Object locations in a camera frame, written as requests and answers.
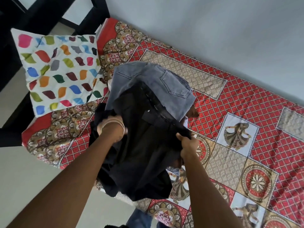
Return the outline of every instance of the gray jeans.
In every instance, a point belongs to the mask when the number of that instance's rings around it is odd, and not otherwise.
[[[105,109],[113,109],[115,99],[138,80],[149,86],[161,104],[178,121],[194,103],[195,96],[185,79],[160,65],[134,61],[114,68],[112,88]]]

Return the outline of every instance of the bedsheet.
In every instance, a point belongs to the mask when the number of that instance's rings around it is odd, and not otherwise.
[[[188,122],[200,141],[197,155],[244,227],[304,226],[304,108],[113,18],[97,45],[105,83],[115,66],[135,60],[162,65],[189,82],[200,114]],[[38,118],[22,134],[23,145],[65,168],[88,147],[89,123],[102,101],[106,97]],[[186,170],[169,175],[169,199],[117,197],[170,227],[193,227]],[[103,191],[100,182],[96,187]]]

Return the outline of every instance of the pile of clothes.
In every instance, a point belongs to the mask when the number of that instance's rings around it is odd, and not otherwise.
[[[103,119],[121,115],[128,134],[113,144],[98,173],[108,195],[120,191],[132,201],[169,197],[166,169],[179,173],[182,166],[175,135],[190,138],[188,118],[198,117],[194,101],[188,82],[160,65],[135,61],[114,69],[108,101],[95,111],[89,143],[98,137]]]

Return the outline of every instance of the jeans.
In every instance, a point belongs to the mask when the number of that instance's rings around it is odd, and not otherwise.
[[[129,228],[150,228],[153,217],[145,214],[139,209],[135,209],[126,223]],[[168,228],[165,224],[158,222],[156,228]]]
[[[143,81],[156,95],[166,110],[180,121],[194,103],[195,96],[188,82],[160,65],[134,61],[114,68],[111,91],[106,110],[113,109],[113,102],[122,92],[138,80]]]

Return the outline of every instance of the black bed frame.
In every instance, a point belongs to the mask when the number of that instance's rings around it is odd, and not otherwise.
[[[22,66],[10,33],[11,28],[47,35],[58,22],[61,22],[75,30],[73,35],[94,34],[100,24],[110,17],[105,0],[91,0],[93,8],[80,25],[62,18],[75,0],[36,0],[28,10],[18,0],[1,1],[0,91]],[[0,147],[20,146],[21,133],[33,118],[34,112],[28,92],[4,126],[0,128]]]

